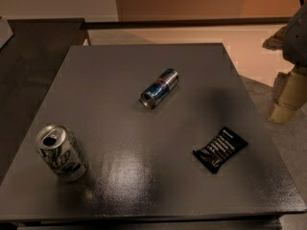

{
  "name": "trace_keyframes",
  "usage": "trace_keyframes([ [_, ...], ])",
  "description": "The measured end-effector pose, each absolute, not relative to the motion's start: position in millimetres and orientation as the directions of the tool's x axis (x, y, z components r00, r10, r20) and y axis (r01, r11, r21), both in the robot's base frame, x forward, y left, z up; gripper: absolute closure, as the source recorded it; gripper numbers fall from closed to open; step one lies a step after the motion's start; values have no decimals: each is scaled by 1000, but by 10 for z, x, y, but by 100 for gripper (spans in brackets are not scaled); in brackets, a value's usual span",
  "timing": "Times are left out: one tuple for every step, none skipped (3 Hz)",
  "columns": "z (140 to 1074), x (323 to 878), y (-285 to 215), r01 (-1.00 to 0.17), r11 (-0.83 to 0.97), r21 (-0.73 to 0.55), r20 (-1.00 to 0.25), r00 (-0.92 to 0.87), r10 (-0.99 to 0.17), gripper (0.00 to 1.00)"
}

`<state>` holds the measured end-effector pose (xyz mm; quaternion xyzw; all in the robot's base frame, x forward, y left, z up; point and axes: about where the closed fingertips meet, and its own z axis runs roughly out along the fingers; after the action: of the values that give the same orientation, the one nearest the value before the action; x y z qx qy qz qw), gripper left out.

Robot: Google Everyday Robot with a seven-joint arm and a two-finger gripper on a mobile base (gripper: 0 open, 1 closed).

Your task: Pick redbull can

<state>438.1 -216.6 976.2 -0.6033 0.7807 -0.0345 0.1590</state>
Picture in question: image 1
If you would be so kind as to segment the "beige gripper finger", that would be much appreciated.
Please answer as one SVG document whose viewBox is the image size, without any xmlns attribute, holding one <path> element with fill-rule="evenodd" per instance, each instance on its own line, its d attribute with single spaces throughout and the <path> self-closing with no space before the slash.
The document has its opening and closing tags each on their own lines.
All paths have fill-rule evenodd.
<svg viewBox="0 0 307 230">
<path fill-rule="evenodd" d="M 285 32 L 286 27 L 280 28 L 274 35 L 270 36 L 263 42 L 262 47 L 272 51 L 282 50 L 284 46 Z"/>
<path fill-rule="evenodd" d="M 307 103 L 307 68 L 295 66 L 289 73 L 279 72 L 272 89 L 269 119 L 288 123 Z"/>
</svg>

